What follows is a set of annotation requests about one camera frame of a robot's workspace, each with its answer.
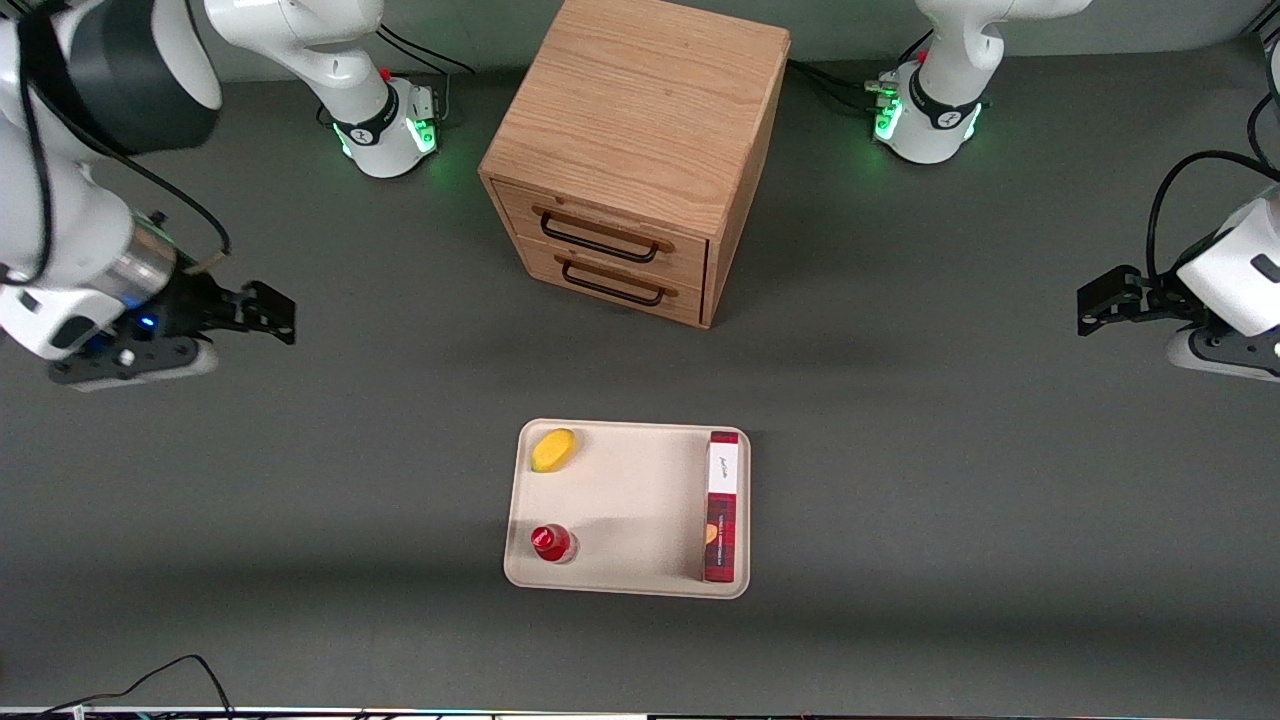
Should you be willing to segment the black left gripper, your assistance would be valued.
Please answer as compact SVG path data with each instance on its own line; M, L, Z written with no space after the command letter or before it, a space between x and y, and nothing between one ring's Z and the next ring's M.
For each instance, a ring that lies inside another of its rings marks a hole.
M1085 283L1076 301L1079 337L1114 323L1157 320L1202 323L1202 302L1176 274L1144 278L1139 268L1115 266Z

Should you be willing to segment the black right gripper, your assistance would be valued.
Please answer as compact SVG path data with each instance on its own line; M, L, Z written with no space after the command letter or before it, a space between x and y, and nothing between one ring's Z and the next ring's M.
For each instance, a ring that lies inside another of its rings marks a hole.
M242 287L241 297L206 272L177 272L154 297L154 333L160 337L205 337L214 331L232 331L264 333L293 346L294 316L296 302L270 284L251 281Z

